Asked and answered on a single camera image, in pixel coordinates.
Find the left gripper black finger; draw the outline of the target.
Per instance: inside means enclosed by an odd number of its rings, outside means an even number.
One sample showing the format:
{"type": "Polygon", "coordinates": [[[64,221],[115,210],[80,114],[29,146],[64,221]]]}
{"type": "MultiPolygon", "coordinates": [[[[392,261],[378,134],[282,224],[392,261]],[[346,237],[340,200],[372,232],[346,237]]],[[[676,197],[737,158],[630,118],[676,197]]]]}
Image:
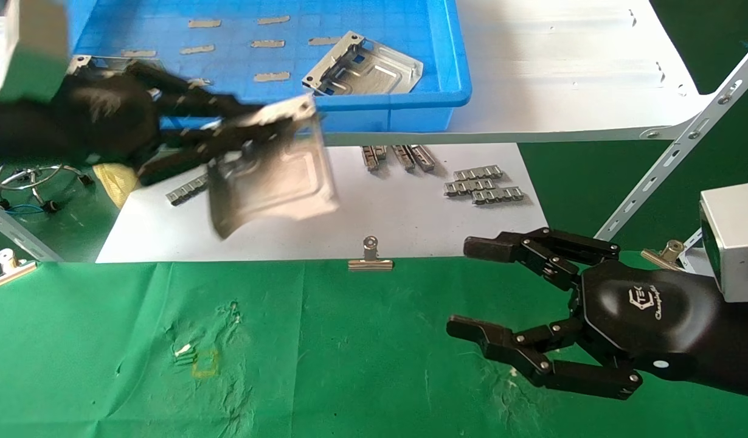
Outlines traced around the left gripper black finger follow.
{"type": "Polygon", "coordinates": [[[232,94],[210,92],[146,61],[131,61],[128,76],[143,89],[128,108],[128,116],[141,122],[157,122],[162,116],[250,116],[265,107],[260,102],[241,102],[232,94]]]}
{"type": "Polygon", "coordinates": [[[261,146],[284,136],[293,119],[277,119],[265,124],[242,127],[224,122],[216,128],[172,128],[158,136],[158,146],[174,150],[163,157],[153,157],[137,168],[137,180],[151,186],[202,164],[223,157],[228,152],[243,151],[248,144],[261,146]]]}

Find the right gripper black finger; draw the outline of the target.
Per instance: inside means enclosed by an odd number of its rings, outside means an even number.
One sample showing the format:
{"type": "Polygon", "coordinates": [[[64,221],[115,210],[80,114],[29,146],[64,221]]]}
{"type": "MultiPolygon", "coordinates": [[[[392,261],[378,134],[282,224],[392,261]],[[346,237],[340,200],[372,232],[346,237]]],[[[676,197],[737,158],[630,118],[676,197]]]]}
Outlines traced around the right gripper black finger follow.
{"type": "Polygon", "coordinates": [[[579,344],[585,326],[575,317],[514,332],[510,328],[452,315],[446,323],[449,336],[473,342],[486,360],[510,365],[538,388],[625,401],[640,388],[643,377],[616,365],[588,365],[550,360],[547,352],[579,344]]]}
{"type": "Polygon", "coordinates": [[[563,291],[580,283],[576,263],[594,266],[606,260],[618,260],[620,248],[611,242],[538,228],[533,232],[501,232],[494,238],[468,237],[463,255],[472,260],[496,263],[520,263],[563,291]]]}

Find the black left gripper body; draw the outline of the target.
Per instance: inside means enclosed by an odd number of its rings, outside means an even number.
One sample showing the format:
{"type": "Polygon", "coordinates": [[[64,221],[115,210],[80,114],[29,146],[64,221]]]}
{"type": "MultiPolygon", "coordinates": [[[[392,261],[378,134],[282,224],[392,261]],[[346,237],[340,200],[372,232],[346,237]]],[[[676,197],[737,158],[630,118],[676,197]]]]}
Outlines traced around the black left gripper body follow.
{"type": "Polygon", "coordinates": [[[49,98],[0,97],[0,164],[140,166],[162,144],[151,95],[160,75],[156,67],[127,67],[103,78],[68,75],[49,98]]]}

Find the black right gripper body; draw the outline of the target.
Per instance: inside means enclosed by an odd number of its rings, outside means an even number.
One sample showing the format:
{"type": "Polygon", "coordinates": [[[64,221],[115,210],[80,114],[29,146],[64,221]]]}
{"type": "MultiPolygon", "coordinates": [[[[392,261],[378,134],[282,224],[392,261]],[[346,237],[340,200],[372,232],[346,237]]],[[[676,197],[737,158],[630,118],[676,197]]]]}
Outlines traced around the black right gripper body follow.
{"type": "Polygon", "coordinates": [[[748,396],[748,302],[712,277],[605,261],[582,272],[573,313],[604,366],[748,396]]]}

